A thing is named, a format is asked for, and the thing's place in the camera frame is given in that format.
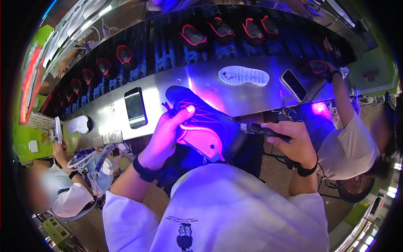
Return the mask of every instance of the conveyor belt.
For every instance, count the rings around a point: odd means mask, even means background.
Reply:
[[[226,23],[234,24],[236,19],[262,15],[268,15],[278,27],[279,34],[273,39],[264,40],[256,47],[247,44],[236,33],[234,40],[226,46],[207,39],[207,47],[203,52],[192,51],[188,47],[171,40],[170,33],[174,32],[177,27],[182,27],[188,23],[206,22],[211,18],[220,17]],[[337,59],[332,54],[325,53],[318,44],[318,37],[327,37],[331,39],[332,43],[337,44],[341,58]],[[115,79],[100,78],[102,81],[98,87],[89,88],[87,95],[79,97],[76,103],[67,108],[61,108],[57,99],[57,92],[61,92],[64,85],[69,85],[72,78],[78,77],[84,67],[94,65],[99,54],[109,52],[112,57],[116,57],[115,50],[119,44],[129,46],[139,62],[137,67],[127,71],[118,60],[114,59],[115,62],[112,62],[112,65],[119,71]],[[330,61],[337,66],[355,61],[354,53],[344,38],[300,16],[257,6],[209,5],[193,7],[147,19],[116,34],[90,51],[56,85],[41,108],[41,112],[64,119],[103,94],[154,73],[208,60],[263,55],[292,56],[308,60],[321,59]],[[99,71],[95,72],[100,77],[102,76]]]

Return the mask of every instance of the floor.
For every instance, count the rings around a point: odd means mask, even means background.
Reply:
[[[271,147],[272,145],[270,143],[265,142],[264,149],[266,152],[270,152]],[[282,153],[274,148],[273,154],[281,155]],[[288,183],[291,176],[292,171],[288,170],[284,164],[276,161],[272,157],[263,156],[260,179],[264,180],[267,186],[271,187],[280,195],[287,196]],[[338,196],[337,190],[330,190],[324,185],[320,187],[319,192],[322,194]],[[326,217],[328,219],[328,231],[330,232],[350,212],[353,205],[340,199],[328,197],[323,197],[323,201]],[[169,198],[166,196],[165,192],[155,185],[151,186],[151,189],[144,200],[144,204],[153,210],[160,219],[162,218],[168,203]],[[102,213],[100,210],[93,209],[78,220],[61,223],[67,230],[78,238],[87,251],[90,249],[92,249],[91,251],[98,250],[99,252],[108,251],[103,232]]]

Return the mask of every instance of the black wrist band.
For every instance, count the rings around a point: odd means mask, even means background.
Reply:
[[[297,168],[297,173],[299,176],[308,177],[309,175],[313,174],[316,171],[316,168],[318,167],[318,156],[316,155],[315,166],[310,170],[303,168],[301,164],[298,162],[294,162],[294,167]]]
[[[333,76],[338,73],[340,74],[340,76],[343,78],[343,76],[341,75],[339,70],[334,70],[333,72],[330,72],[329,68],[328,68],[328,72],[326,74],[326,80],[328,83],[332,83],[333,82]]]
[[[139,163],[139,157],[137,156],[133,160],[133,167],[140,174],[140,178],[144,180],[145,182],[153,182],[156,179],[156,172],[151,171],[148,168],[142,167],[142,165]]]
[[[78,171],[72,171],[72,172],[70,173],[70,175],[69,175],[69,178],[70,178],[70,179],[73,179],[73,177],[74,177],[76,174],[78,174]]]

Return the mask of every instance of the person's left hand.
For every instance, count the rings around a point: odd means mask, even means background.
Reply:
[[[64,139],[62,139],[62,143],[63,144],[60,144],[55,141],[52,148],[53,157],[60,165],[67,163],[67,145]]]
[[[161,169],[166,159],[175,152],[176,133],[179,125],[191,118],[194,113],[195,107],[190,105],[173,118],[170,118],[168,112],[162,114],[150,143],[139,155],[139,163],[153,171]]]

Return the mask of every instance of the phone screen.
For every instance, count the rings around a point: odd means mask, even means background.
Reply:
[[[307,94],[305,88],[290,70],[287,69],[287,71],[285,71],[283,74],[283,80],[288,84],[288,86],[294,91],[301,101],[305,99]]]
[[[130,127],[132,129],[136,129],[146,125],[147,117],[145,115],[141,89],[136,87],[125,93],[125,102]]]

